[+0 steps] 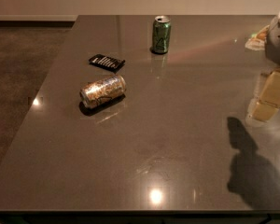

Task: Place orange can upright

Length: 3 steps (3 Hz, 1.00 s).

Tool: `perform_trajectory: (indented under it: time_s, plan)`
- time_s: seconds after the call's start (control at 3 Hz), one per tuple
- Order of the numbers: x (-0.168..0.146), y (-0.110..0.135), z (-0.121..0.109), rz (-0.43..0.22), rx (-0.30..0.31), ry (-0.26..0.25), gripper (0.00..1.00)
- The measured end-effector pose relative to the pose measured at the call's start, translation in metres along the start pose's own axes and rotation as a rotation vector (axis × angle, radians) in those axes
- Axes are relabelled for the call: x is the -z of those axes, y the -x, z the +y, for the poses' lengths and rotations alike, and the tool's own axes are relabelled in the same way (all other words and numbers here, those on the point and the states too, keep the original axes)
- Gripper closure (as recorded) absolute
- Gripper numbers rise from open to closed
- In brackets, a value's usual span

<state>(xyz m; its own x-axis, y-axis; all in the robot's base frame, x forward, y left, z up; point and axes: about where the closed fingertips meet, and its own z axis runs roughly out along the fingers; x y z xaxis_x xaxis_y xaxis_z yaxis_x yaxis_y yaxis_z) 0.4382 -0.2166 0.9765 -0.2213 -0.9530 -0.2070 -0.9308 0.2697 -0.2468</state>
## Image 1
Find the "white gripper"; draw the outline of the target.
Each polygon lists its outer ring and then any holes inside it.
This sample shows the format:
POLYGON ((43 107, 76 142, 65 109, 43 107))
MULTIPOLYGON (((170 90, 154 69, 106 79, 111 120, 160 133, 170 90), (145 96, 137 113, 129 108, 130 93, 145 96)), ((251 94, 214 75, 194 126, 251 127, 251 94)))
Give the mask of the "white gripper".
MULTIPOLYGON (((280 64, 280 11, 271 20, 270 25, 264 26, 252 35, 245 43, 251 50, 265 50, 266 57, 280 64)), ((257 121, 270 120, 280 109, 280 67, 264 79, 259 93, 251 101, 248 116, 257 121)))

